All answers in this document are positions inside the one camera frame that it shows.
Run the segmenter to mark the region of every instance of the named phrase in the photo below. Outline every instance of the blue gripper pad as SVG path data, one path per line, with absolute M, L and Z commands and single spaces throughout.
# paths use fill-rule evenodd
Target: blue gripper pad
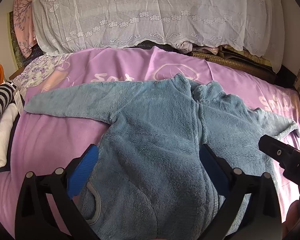
M 67 182 L 67 193 L 70 199 L 80 194 L 84 184 L 87 182 L 94 166 L 99 159 L 99 149 L 95 145 L 88 148 L 88 152 L 75 168 Z

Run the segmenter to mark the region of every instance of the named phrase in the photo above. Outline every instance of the lace cloth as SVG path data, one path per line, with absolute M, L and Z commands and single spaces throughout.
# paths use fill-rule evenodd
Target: lace cloth
M 33 18 L 38 44 L 51 56 L 132 47 L 144 40 L 175 48 L 189 41 L 267 54 L 278 72 L 284 45 L 280 1 L 33 0 Z M 273 23 L 281 27 L 272 28 Z

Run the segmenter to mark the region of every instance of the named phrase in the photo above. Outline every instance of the blue fleece jacket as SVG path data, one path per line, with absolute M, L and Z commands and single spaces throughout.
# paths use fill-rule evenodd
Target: blue fleece jacket
M 219 208 L 199 145 L 246 174 L 275 178 L 272 160 L 258 150 L 260 137 L 299 133 L 293 120 L 251 110 L 219 83 L 200 85 L 181 74 L 56 89 L 34 96 L 25 110 L 110 125 L 81 193 L 80 211 L 101 239 L 197 239 Z

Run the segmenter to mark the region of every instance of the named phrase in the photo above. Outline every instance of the jacket sleeve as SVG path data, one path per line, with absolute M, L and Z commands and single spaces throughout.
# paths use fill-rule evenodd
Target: jacket sleeve
M 116 115 L 153 82 L 94 82 L 55 89 L 31 98 L 24 110 L 32 114 L 82 117 L 111 124 Z

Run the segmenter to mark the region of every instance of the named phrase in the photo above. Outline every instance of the black device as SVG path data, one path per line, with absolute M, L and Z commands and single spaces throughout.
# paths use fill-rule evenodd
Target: black device
M 284 176 L 300 184 L 300 151 L 269 136 L 260 139 L 259 149 L 280 162 L 285 169 Z M 69 195 L 69 179 L 88 152 L 89 148 L 80 158 L 72 160 L 67 168 L 58 168 L 50 175 L 26 174 L 17 206 L 16 240 L 100 239 L 69 197 L 73 195 Z M 198 240 L 282 239 L 279 200 L 269 173 L 246 175 L 240 168 L 232 168 L 225 159 L 217 157 L 208 145 L 201 146 L 199 157 L 218 194 L 225 196 L 226 200 Z M 59 230 L 46 198 L 47 193 L 53 195 L 71 236 Z M 238 230 L 227 236 L 245 194 L 251 194 L 245 215 Z M 291 239 L 300 240 L 300 220 L 284 238 Z

